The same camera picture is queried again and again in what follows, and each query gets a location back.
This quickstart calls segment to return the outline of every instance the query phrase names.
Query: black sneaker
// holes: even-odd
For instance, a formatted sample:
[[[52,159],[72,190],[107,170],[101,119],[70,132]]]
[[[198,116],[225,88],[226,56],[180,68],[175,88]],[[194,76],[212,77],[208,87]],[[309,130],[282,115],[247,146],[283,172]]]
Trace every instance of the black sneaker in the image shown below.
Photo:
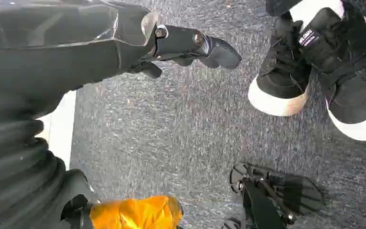
[[[301,57],[297,42],[301,21],[292,22],[289,13],[275,22],[270,49],[249,88],[249,100],[269,115],[298,113],[308,98],[311,66]]]
[[[343,19],[320,10],[302,32],[303,56],[321,73],[329,115],[345,135],[366,141],[366,18],[344,3]]]

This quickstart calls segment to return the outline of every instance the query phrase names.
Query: orange fabric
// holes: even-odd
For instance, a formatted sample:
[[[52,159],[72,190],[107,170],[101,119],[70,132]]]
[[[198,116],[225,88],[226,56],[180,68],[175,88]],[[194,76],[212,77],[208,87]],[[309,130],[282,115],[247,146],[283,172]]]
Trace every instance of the orange fabric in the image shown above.
[[[175,229],[182,210],[175,198],[155,196],[95,205],[90,218],[94,229]]]

